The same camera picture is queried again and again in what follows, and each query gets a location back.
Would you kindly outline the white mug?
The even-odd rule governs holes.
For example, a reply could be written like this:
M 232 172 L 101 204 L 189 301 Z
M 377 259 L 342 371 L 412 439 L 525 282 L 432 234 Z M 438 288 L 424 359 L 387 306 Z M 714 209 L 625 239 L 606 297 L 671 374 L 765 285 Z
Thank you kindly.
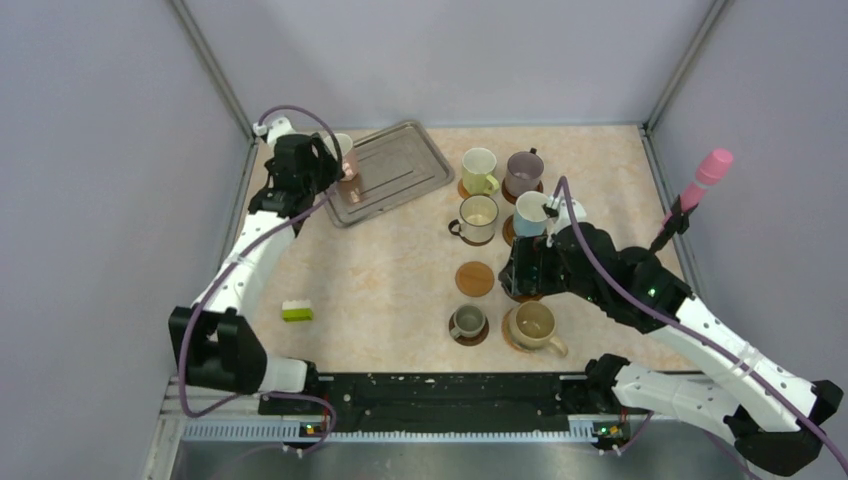
M 321 153 L 322 172 L 334 181 L 351 181 L 358 174 L 358 157 L 354 142 L 347 134 L 325 135 Z

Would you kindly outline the dark green mug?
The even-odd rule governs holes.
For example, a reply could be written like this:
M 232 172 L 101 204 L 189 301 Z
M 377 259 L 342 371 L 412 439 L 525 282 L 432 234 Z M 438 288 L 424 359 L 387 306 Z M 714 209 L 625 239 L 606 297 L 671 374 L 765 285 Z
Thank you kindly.
M 558 292 L 561 273 L 561 258 L 546 236 L 517 237 L 498 280 L 511 296 L 546 296 Z

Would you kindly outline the light blue mug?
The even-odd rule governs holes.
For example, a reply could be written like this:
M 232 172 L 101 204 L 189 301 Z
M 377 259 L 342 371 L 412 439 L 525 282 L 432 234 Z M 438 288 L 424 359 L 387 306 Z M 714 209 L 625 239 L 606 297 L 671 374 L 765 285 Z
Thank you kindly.
M 543 235 L 548 216 L 544 210 L 549 199 L 541 192 L 527 191 L 515 202 L 513 229 L 517 237 Z

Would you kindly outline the tan mug with handle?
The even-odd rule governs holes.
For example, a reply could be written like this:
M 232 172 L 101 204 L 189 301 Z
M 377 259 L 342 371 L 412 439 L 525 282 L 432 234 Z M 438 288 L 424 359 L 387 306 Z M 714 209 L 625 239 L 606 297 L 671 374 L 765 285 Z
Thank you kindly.
M 569 348 L 558 336 L 557 319 L 549 307 L 539 301 L 529 301 L 513 308 L 518 327 L 525 335 L 548 339 L 550 345 L 543 350 L 549 350 L 558 357 L 568 355 Z

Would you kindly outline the brown saucer coaster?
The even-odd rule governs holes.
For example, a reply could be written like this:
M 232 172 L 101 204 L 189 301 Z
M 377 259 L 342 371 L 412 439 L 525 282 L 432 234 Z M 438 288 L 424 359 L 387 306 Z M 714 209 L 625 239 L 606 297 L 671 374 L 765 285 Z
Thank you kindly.
M 502 237 L 508 246 L 512 246 L 516 238 L 516 232 L 513 225 L 514 216 L 510 215 L 506 218 L 502 227 Z
M 510 299 L 511 299 L 512 301 L 514 301 L 514 302 L 517 302 L 517 303 L 525 303 L 525 302 L 529 302 L 529 301 L 539 301 L 539 300 L 541 300 L 542 298 L 544 298 L 544 295 L 541 295 L 541 294 L 536 294 L 536 295 L 512 295 L 512 294 L 507 294 L 507 297 L 508 297 L 508 298 L 510 298 Z
M 539 181 L 539 182 L 538 182 L 538 184 L 537 184 L 537 185 L 536 185 L 536 187 L 534 188 L 534 191 L 539 192 L 539 193 L 543 193 L 543 192 L 544 192 L 544 185 L 543 185 L 543 182 L 542 182 L 542 181 Z M 515 203 L 516 203 L 516 201 L 517 201 L 518 197 L 517 197 L 517 196 L 512 195 L 512 194 L 509 192 L 509 190 L 508 190 L 505 186 L 503 186 L 503 187 L 501 188 L 501 193 L 502 193 L 502 195 L 503 195 L 504 199 L 505 199 L 508 203 L 510 203 L 510 204 L 515 204 Z

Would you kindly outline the woven rattan coaster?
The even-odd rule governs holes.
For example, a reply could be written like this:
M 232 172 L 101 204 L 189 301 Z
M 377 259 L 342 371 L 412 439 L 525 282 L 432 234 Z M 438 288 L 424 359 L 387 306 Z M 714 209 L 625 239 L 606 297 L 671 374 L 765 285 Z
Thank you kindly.
M 515 308 L 510 309 L 504 316 L 501 322 L 501 331 L 504 341 L 513 349 L 530 353 L 541 351 L 550 345 L 548 339 L 534 338 L 525 335 L 518 327 L 515 319 Z

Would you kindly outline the mauve mug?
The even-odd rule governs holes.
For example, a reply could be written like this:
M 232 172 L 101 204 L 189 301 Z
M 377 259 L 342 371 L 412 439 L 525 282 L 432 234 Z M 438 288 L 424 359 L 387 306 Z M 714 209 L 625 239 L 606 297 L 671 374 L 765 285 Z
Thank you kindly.
M 516 152 L 507 160 L 505 177 L 506 191 L 518 198 L 523 193 L 536 190 L 541 182 L 545 164 L 537 154 L 537 149 L 531 147 L 528 151 Z

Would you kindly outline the light bamboo coaster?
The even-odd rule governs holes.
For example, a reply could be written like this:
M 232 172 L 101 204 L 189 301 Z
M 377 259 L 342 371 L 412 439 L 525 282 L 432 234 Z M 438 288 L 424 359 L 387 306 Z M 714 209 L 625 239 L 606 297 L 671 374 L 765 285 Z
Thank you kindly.
M 469 193 L 462 182 L 457 183 L 457 192 L 463 200 L 466 200 L 472 196 L 489 197 L 489 194 L 487 193 Z
M 494 287 L 495 276 L 492 269 L 479 261 L 462 264 L 456 271 L 455 284 L 458 290 L 472 298 L 488 294 Z

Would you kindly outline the beige mug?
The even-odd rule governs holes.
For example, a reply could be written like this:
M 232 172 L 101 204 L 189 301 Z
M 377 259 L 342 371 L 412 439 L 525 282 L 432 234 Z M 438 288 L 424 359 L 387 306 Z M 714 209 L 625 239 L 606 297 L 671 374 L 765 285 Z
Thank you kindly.
M 448 231 L 459 238 L 483 241 L 495 235 L 498 216 L 499 207 L 495 200 L 472 196 L 460 204 L 458 217 L 448 224 Z

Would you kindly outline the small grey-green cup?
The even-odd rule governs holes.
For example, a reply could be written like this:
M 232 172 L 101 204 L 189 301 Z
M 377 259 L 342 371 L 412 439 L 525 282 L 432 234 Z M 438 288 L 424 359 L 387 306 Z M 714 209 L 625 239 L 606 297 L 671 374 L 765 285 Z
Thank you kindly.
M 479 307 L 477 307 L 476 305 L 472 305 L 472 304 L 466 304 L 466 305 L 460 306 L 453 313 L 453 315 L 454 314 L 456 314 L 460 317 L 458 324 L 459 324 L 459 327 L 462 330 L 465 331 L 466 335 L 475 335 L 479 331 L 479 329 L 481 328 L 481 325 L 479 323 L 476 323 L 474 320 L 470 319 L 470 316 L 474 315 L 474 316 L 482 317 L 483 315 L 485 315 L 484 312 Z

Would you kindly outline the dark walnut coaster front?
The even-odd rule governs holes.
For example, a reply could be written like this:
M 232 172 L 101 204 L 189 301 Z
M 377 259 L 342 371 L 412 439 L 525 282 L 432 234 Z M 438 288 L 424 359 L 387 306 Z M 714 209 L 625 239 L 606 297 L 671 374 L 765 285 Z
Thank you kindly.
M 448 335 L 456 343 L 472 347 L 482 343 L 489 335 L 490 326 L 486 315 L 482 317 L 470 316 L 470 319 L 481 325 L 481 328 L 475 335 L 466 335 L 465 331 L 459 327 L 458 321 L 460 317 L 456 314 L 452 315 L 448 323 Z

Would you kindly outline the dark walnut coaster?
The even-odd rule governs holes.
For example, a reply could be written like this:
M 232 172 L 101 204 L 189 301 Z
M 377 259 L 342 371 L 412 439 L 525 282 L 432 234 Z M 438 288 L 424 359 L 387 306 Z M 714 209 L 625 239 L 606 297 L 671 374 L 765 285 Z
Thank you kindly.
M 461 237 L 461 236 L 460 236 L 460 239 L 467 245 L 470 245 L 470 246 L 473 246 L 473 247 L 482 247 L 482 246 L 489 244 L 494 239 L 494 236 L 492 236 L 492 237 L 490 237 L 486 240 L 479 241 L 479 242 L 478 241 L 472 241 L 472 240 L 469 240 L 468 238 Z
M 470 319 L 481 325 L 481 328 L 475 335 L 466 335 L 465 331 L 459 327 L 458 321 L 460 317 L 456 314 L 452 315 L 448 323 L 448 335 L 456 343 L 472 347 L 482 343 L 489 335 L 490 326 L 486 315 L 482 317 L 470 316 Z

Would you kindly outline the pale yellow mug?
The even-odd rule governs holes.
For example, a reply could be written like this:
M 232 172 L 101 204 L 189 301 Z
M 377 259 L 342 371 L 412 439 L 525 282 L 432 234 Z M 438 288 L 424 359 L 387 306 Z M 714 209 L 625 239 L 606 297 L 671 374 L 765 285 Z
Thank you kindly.
M 494 195 L 500 189 L 495 178 L 497 157 L 486 148 L 469 149 L 461 160 L 461 184 L 469 195 Z

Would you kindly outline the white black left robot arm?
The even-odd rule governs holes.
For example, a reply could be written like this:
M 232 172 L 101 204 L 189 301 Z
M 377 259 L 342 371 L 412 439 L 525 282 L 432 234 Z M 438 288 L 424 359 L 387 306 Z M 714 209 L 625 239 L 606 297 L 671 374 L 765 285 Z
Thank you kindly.
M 265 185 L 250 199 L 242 229 L 216 277 L 168 320 L 186 386 L 234 394 L 282 392 L 297 413 L 319 404 L 305 360 L 271 354 L 251 325 L 271 274 L 305 220 L 343 176 L 334 144 L 319 134 L 287 134 L 265 162 Z

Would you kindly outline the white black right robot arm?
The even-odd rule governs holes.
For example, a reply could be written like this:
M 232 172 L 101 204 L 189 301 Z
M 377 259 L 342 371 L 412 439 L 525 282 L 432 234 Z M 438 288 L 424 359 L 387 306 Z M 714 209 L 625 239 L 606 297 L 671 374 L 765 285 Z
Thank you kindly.
M 692 386 L 606 355 L 610 365 L 586 385 L 589 404 L 612 412 L 620 404 L 675 416 L 730 444 L 747 462 L 789 477 L 827 449 L 846 456 L 822 425 L 839 408 L 842 389 L 784 369 L 714 315 L 691 287 L 642 247 L 618 250 L 611 237 L 580 222 L 546 238 L 560 292 L 596 305 L 614 322 L 657 340 L 711 380 Z

